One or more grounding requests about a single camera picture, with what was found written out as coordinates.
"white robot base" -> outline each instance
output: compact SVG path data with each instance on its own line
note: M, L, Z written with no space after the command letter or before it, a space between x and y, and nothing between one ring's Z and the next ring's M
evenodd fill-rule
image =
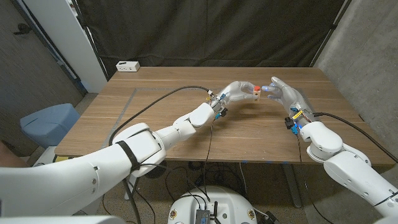
M207 201L206 196L198 189L193 189L190 191L190 193L187 192L183 194L182 197L173 203L170 208L167 223L257 223L256 214L254 213L252 205L242 195L231 189L214 185L206 186L206 190L211 202ZM186 196L190 194L203 197L206 204L200 197Z

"blue connector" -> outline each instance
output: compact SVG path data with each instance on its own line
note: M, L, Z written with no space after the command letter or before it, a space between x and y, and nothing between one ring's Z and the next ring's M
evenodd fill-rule
M299 109L297 109L297 108L290 108L290 110L291 110L291 111L294 111L294 112L296 112L296 113L299 112Z
M293 134L298 134L299 131L297 130L297 124L294 124L294 127L292 128Z

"blue cushion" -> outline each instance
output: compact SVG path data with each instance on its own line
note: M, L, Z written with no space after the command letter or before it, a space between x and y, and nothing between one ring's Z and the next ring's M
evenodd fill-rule
M79 119L70 103L51 106L21 118L22 132L43 148L57 146Z

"white cable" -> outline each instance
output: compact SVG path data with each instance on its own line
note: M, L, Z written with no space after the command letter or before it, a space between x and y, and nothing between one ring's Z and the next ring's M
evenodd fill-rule
M264 212L262 212L262 211L260 211L260 210L258 210L258 209L256 209L256 208L254 208L254 207L253 207L253 209L254 209L254 211L256 211L256 212L258 212L258 213L264 215L266 218L269 218L269 216L268 216L267 214L265 214Z
M248 195L248 188L246 187L246 181L245 181L245 179L244 179L244 175L243 175L241 163L239 163L239 167L241 168L241 173L242 173L242 177L243 177L244 191L246 192L246 195Z

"black curtain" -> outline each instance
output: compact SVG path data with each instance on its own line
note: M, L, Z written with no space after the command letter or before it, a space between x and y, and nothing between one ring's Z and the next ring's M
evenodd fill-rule
M307 67L344 0L79 0L109 75L141 66Z

